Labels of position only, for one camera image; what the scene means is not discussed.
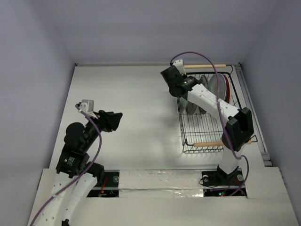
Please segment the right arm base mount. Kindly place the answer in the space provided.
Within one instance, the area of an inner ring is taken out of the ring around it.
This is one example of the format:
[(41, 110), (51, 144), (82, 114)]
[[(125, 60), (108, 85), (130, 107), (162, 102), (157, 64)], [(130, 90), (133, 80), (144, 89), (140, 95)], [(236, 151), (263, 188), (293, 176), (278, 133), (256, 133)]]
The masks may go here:
[(241, 169), (238, 169), (230, 178), (222, 178), (215, 170), (202, 171), (199, 180), (199, 184), (203, 187), (204, 197), (247, 197), (243, 182), (244, 176)]

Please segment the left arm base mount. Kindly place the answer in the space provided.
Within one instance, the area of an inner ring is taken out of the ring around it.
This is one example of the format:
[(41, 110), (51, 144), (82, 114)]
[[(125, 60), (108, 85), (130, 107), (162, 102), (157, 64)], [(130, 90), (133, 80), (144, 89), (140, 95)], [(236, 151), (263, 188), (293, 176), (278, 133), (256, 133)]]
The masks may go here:
[(102, 182), (99, 182), (88, 193), (87, 197), (117, 198), (119, 197), (119, 171), (105, 171)]

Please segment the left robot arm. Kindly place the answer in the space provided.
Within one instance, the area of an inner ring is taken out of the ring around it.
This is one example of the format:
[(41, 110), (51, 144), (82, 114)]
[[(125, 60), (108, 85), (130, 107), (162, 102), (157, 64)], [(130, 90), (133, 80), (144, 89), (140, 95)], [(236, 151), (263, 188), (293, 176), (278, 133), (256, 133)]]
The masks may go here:
[(33, 217), (31, 226), (71, 226), (80, 208), (95, 186), (106, 183), (104, 166), (89, 160), (88, 150), (102, 132), (115, 131), (122, 113), (85, 112), (88, 123), (70, 124), (66, 129), (64, 146), (55, 168), (51, 195)]

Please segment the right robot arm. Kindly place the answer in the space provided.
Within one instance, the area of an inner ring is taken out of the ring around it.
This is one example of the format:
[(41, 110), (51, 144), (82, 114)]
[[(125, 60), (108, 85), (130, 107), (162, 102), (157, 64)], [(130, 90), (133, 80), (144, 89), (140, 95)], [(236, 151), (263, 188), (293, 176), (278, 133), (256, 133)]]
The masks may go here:
[(160, 74), (172, 96), (182, 97), (220, 120), (224, 151), (217, 167), (216, 178), (220, 184), (228, 184), (233, 180), (234, 173), (238, 169), (242, 149), (254, 133), (251, 110), (247, 107), (239, 109), (226, 103), (205, 88), (200, 80), (181, 74), (174, 65)]

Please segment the green floral plate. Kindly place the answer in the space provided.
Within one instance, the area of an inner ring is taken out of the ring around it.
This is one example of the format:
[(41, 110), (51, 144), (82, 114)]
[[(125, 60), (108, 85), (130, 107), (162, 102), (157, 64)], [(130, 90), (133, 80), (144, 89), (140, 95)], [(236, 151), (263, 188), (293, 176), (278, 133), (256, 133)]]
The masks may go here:
[(183, 97), (179, 98), (179, 112), (180, 113), (184, 113), (184, 111), (186, 110), (186, 107), (187, 107), (187, 103), (188, 103), (188, 101), (185, 98), (183, 98)]

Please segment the grey reindeer plate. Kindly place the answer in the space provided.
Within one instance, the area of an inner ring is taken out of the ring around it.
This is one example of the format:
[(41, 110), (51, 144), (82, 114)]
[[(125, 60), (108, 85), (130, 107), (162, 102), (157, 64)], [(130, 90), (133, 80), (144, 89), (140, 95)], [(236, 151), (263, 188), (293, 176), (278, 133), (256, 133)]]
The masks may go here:
[(197, 104), (194, 104), (190, 101), (187, 102), (186, 112), (187, 112), (188, 115), (195, 114), (198, 109), (199, 109), (199, 106)]

